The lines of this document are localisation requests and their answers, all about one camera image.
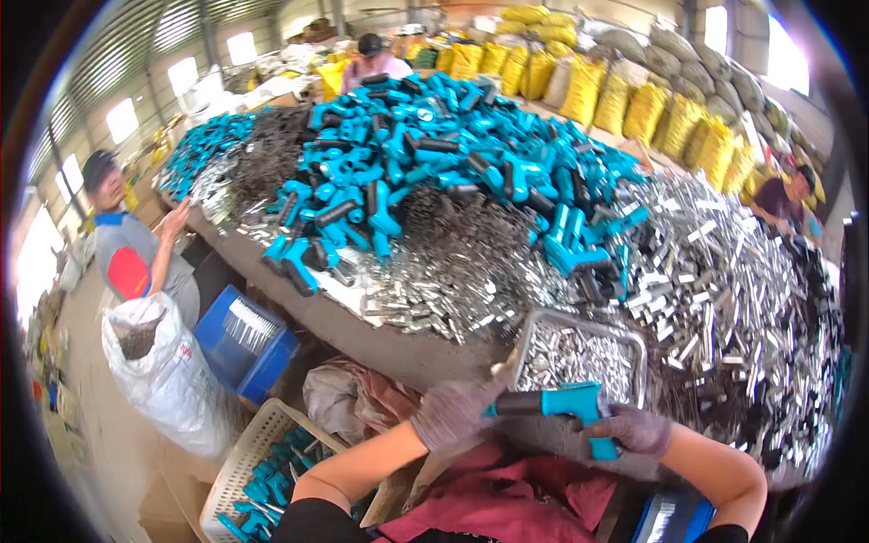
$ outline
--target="purple glove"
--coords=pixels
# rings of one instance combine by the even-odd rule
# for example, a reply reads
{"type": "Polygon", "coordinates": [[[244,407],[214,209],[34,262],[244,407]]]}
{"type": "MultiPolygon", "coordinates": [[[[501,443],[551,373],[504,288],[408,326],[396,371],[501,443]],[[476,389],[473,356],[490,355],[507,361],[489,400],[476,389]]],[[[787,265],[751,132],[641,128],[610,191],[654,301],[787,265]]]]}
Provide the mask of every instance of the purple glove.
{"type": "Polygon", "coordinates": [[[410,417],[410,424],[429,451],[459,445],[485,427],[483,411],[509,381],[510,372],[502,371],[491,381],[438,383],[422,396],[420,409],[410,417]]]}
{"type": "Polygon", "coordinates": [[[648,454],[656,460],[670,447],[673,423],[668,418],[624,404],[613,404],[610,409],[613,416],[585,428],[586,437],[613,437],[631,453],[648,454]]]}

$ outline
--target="blue plastic crate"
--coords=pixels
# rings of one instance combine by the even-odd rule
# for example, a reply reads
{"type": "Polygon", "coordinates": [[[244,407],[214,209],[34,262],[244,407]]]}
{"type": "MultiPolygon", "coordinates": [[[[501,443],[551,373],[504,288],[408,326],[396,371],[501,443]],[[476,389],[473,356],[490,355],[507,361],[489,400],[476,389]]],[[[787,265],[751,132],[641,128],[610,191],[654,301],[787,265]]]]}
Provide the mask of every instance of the blue plastic crate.
{"type": "Polygon", "coordinates": [[[217,379],[256,405],[268,398],[269,390],[300,347],[295,335],[287,330],[286,322],[257,306],[232,285],[217,296],[196,325],[193,335],[217,379]],[[259,356],[244,348],[223,328],[229,306],[238,299],[278,327],[259,356]]]}

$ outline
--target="person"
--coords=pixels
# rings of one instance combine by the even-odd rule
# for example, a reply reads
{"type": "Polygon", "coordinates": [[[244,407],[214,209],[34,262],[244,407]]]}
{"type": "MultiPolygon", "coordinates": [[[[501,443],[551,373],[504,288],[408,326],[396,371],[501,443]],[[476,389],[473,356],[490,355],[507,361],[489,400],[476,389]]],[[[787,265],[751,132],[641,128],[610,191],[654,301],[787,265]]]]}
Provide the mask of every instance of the person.
{"type": "Polygon", "coordinates": [[[344,69],[341,81],[341,94],[346,95],[362,86],[362,79],[376,74],[387,73],[392,79],[403,79],[414,73],[408,63],[399,60],[388,50],[383,49],[383,40],[376,34],[366,34],[359,38],[359,54],[344,69]]]}
{"type": "MultiPolygon", "coordinates": [[[[309,469],[295,483],[271,541],[596,541],[593,530],[615,488],[610,473],[552,455],[511,459],[490,440],[458,459],[398,519],[366,531],[350,518],[351,504],[395,470],[472,440],[487,425],[481,412],[506,387],[506,373],[488,382],[437,385],[409,420],[309,469]]],[[[766,477],[750,456],[635,407],[612,410],[614,416],[582,434],[615,438],[626,454],[655,458],[703,493],[716,512],[699,543],[748,542],[766,503],[766,477]]]]}
{"type": "Polygon", "coordinates": [[[817,241],[820,238],[818,219],[803,206],[803,200],[814,192],[815,183],[814,171],[806,164],[797,168],[789,183],[774,177],[754,195],[752,212],[782,234],[806,235],[817,241]]]}
{"type": "Polygon", "coordinates": [[[184,327],[192,330],[199,320],[199,286],[193,267],[172,250],[187,221],[188,202],[151,231],[123,209],[123,177],[109,151],[94,152],[82,178],[94,208],[96,265],[106,285],[122,301],[165,292],[178,305],[184,327]]]}

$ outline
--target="plastic basket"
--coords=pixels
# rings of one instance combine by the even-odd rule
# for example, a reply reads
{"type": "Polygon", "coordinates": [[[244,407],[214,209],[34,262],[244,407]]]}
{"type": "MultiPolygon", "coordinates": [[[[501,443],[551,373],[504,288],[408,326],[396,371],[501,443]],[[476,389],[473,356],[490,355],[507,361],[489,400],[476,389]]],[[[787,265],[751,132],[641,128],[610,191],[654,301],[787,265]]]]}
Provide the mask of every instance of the plastic basket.
{"type": "Polygon", "coordinates": [[[271,455],[269,445],[282,440],[283,433],[292,430],[296,425],[308,430],[336,453],[348,448],[336,437],[326,434],[300,411],[275,398],[267,400],[232,447],[211,487],[209,497],[205,500],[205,506],[199,515],[199,524],[209,541],[239,543],[238,538],[217,520],[217,515],[224,513],[236,524],[240,522],[242,514],[235,510],[233,504],[248,499],[242,489],[254,478],[251,470],[271,455]]]}

